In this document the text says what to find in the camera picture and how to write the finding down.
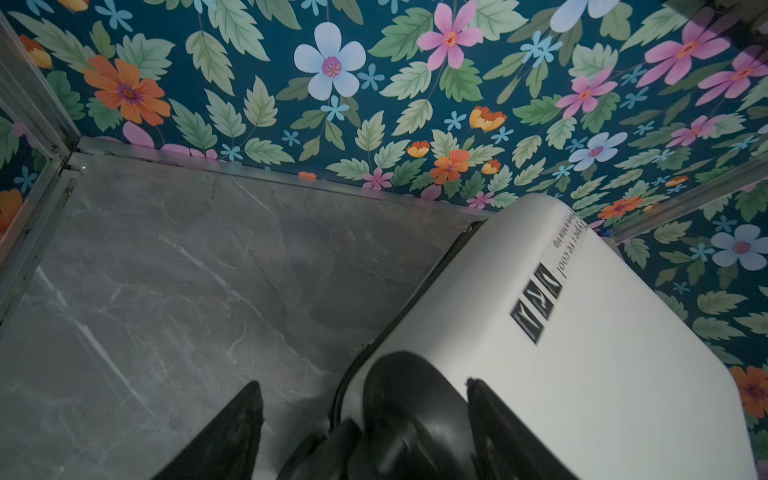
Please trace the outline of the white black suitcase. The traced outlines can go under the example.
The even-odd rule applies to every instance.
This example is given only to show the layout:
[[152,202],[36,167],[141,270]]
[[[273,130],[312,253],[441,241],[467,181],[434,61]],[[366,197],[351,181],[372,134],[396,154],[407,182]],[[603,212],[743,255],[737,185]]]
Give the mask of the white black suitcase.
[[754,479],[723,362],[565,203],[468,228],[345,372],[283,479],[479,479],[480,379],[573,479]]

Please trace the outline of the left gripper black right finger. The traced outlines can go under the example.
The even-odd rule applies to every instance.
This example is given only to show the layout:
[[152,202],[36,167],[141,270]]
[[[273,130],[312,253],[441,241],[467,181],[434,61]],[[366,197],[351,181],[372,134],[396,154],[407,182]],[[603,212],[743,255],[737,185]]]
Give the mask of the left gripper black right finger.
[[573,479],[575,475],[480,379],[467,381],[479,479]]

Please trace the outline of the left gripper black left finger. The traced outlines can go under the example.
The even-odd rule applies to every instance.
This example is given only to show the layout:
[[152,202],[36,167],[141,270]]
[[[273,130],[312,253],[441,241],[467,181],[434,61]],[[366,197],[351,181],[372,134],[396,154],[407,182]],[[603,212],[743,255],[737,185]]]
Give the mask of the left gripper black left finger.
[[251,479],[263,410],[260,385],[251,381],[154,478]]

